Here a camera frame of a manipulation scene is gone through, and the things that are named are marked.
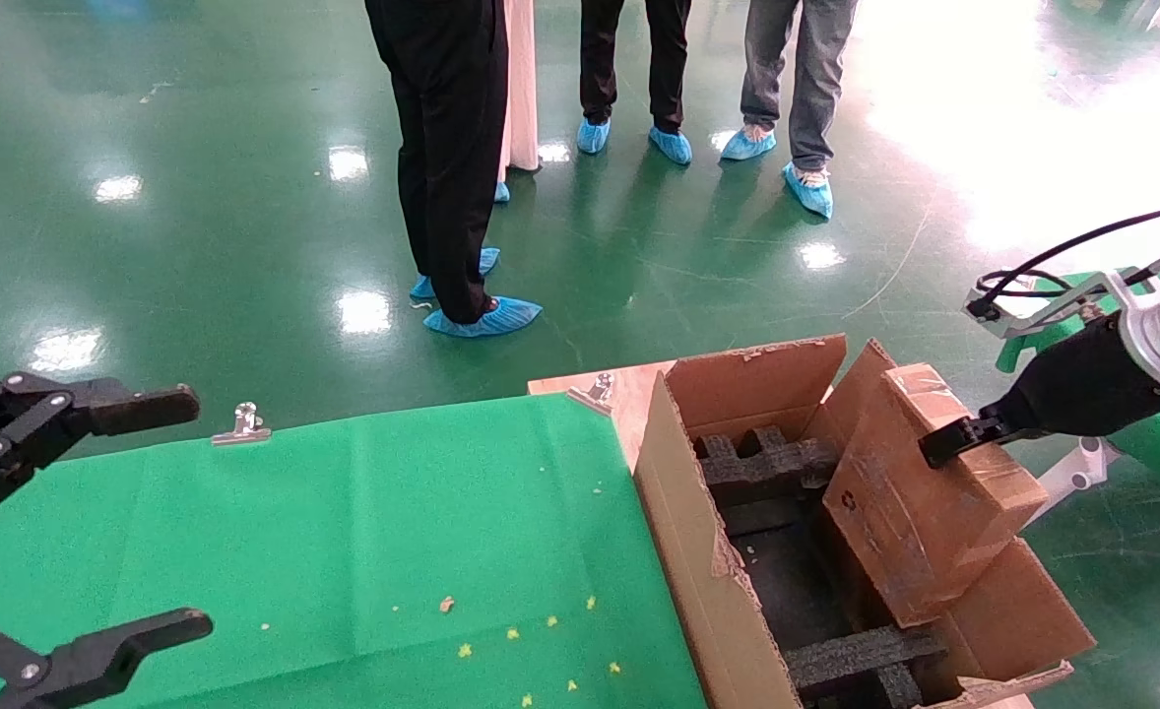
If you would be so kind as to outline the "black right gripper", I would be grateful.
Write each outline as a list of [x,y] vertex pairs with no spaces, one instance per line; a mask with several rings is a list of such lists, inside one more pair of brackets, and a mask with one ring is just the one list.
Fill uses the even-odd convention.
[[1027,363],[1006,395],[1006,424],[960,418],[919,440],[927,466],[1008,439],[1052,434],[1107,436],[1160,414],[1160,382],[1134,363],[1122,341],[1121,314],[1088,324]]

